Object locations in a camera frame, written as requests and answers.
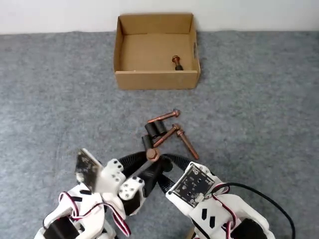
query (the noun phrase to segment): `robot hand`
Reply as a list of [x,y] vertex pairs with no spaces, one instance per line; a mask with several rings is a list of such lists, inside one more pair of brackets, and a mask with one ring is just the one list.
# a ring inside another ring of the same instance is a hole
[[194,238],[275,239],[267,220],[239,196],[228,194],[229,187],[221,187],[223,183],[207,167],[179,155],[164,156],[184,174],[176,183],[161,175],[159,186],[165,196],[191,219],[195,225]]
[[128,237],[126,216],[139,211],[157,177],[169,169],[170,162],[165,159],[147,165],[145,152],[112,159],[103,167],[81,149],[75,170],[79,184],[60,194],[58,207],[45,217],[34,239],[115,239],[115,230],[105,219],[107,208]]

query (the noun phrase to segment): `cardboard box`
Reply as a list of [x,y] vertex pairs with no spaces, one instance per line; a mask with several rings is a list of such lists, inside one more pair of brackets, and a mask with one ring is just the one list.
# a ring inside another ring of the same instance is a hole
[[[172,56],[180,57],[176,71]],[[125,14],[118,18],[114,72],[123,90],[195,88],[200,66],[191,13]]]

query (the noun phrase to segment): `circuit board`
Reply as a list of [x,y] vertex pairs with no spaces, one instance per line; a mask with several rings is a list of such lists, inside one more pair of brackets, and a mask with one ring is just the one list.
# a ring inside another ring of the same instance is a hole
[[97,178],[102,169],[102,164],[89,151],[86,149],[80,150],[75,167],[76,178],[92,192],[95,191]]
[[214,180],[198,167],[192,165],[176,185],[173,193],[194,208],[203,199],[203,196],[212,189],[213,184]]

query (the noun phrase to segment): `copper bolt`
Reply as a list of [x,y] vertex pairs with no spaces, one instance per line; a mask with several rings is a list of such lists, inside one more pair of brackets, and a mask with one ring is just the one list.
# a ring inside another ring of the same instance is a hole
[[175,63],[176,66],[180,65],[179,63],[180,57],[177,55],[173,55],[171,61]]
[[157,148],[149,148],[146,151],[146,158],[149,161],[156,162],[160,158],[160,152]]
[[175,63],[175,70],[176,71],[182,71],[183,70],[183,67],[179,63],[179,60],[180,60],[180,57],[177,56],[177,55],[174,55],[172,60],[171,60],[172,62]]
[[162,143],[164,143],[165,140],[167,140],[175,131],[177,131],[179,129],[180,129],[180,125],[174,123],[172,125],[172,128],[165,135],[163,135],[162,138],[160,138],[158,141],[155,142],[154,148],[156,148],[156,147],[160,146]]
[[199,156],[196,152],[196,150],[194,149],[193,145],[191,145],[191,143],[189,142],[188,138],[186,137],[186,135],[184,134],[184,130],[179,129],[177,132],[177,137],[180,137],[181,140],[183,140],[184,144],[186,145],[186,147],[188,148],[188,150],[191,152],[191,154],[194,156],[194,158],[196,160],[199,159]]
[[170,113],[167,113],[167,114],[165,114],[165,115],[158,116],[158,117],[156,117],[156,118],[150,119],[150,120],[148,121],[148,123],[154,122],[154,121],[156,121],[156,120],[165,120],[165,119],[170,118],[170,117],[178,117],[179,115],[180,115],[180,111],[177,110],[177,109],[174,109],[174,110],[173,110],[172,112],[170,112]]

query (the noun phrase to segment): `gray carpet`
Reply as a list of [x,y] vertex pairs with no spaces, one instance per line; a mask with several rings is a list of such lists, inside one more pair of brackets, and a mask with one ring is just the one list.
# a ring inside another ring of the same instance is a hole
[[[0,36],[0,238],[34,237],[59,192],[75,184],[78,148],[103,163],[141,150],[146,120],[172,106],[182,114],[167,127],[184,127],[201,163],[284,206],[297,238],[319,235],[318,32],[200,33],[202,75],[189,91],[118,90],[114,38]],[[176,137],[161,151],[190,156]],[[268,219],[278,239],[290,238],[272,205],[233,192]],[[128,224],[132,239],[182,239],[191,226],[158,187]]]

